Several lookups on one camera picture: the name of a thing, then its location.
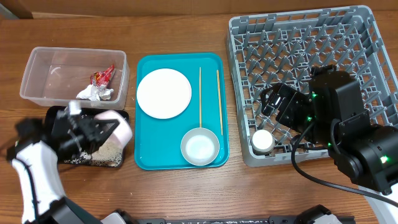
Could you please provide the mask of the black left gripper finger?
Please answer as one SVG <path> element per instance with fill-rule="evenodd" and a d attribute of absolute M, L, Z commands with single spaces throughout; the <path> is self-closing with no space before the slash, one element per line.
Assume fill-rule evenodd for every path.
<path fill-rule="evenodd" d="M 91 126 L 93 127 L 93 136 L 95 140 L 107 140 L 119 124 L 120 122 L 117 119 L 92 119 Z"/>
<path fill-rule="evenodd" d="M 86 137 L 83 138 L 82 143 L 82 151 L 87 154 L 92 154 L 99 150 L 99 148 L 105 143 L 104 138 L 99 139 L 88 139 Z"/>

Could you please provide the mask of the white tissue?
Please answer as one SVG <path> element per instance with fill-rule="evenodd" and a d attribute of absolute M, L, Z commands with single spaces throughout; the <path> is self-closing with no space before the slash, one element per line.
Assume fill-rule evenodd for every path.
<path fill-rule="evenodd" d="M 108 88 L 104 88 L 102 90 L 98 88 L 96 85 L 90 84 L 84 90 L 79 92 L 76 98 L 81 100 L 90 100 L 90 101 L 110 100 L 113 91 L 114 91 L 113 89 L 108 89 Z"/>

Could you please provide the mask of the white paper cup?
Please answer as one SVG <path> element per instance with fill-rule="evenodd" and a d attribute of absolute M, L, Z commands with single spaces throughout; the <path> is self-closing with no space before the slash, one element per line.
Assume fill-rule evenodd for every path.
<path fill-rule="evenodd" d="M 270 154 L 275 146 L 274 137 L 269 131 L 265 129 L 257 130 L 252 135 L 251 146 L 256 154 Z"/>

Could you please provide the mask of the red snack wrapper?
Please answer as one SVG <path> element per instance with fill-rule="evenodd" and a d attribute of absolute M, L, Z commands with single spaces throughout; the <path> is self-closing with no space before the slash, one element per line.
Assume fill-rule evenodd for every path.
<path fill-rule="evenodd" d="M 112 64 L 105 71 L 95 72 L 90 76 L 90 83 L 97 88 L 105 88 L 112 80 L 115 73 L 115 66 Z"/>

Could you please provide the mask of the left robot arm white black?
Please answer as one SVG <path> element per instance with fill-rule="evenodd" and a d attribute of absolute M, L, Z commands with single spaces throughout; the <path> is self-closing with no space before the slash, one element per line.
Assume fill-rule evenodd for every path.
<path fill-rule="evenodd" d="M 114 110 L 84 116 L 80 109 L 57 111 L 51 123 L 26 118 L 6 159 L 17 171 L 24 203 L 23 223 L 101 223 L 72 202 L 63 189 L 58 162 L 91 155 L 103 144 L 124 148 L 131 138 L 127 119 Z"/>

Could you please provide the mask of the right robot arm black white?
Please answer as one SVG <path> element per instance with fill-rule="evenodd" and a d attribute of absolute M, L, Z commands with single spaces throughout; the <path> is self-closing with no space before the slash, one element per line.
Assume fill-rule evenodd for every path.
<path fill-rule="evenodd" d="M 379 223 L 397 223 L 397 128 L 371 124 L 359 81 L 336 65 L 312 67 L 309 93 L 279 82 L 261 92 L 261 112 L 298 133 L 291 162 L 303 177 L 326 187 L 362 195 Z M 316 178 L 295 160 L 302 140 L 321 144 L 335 166 L 357 188 Z"/>

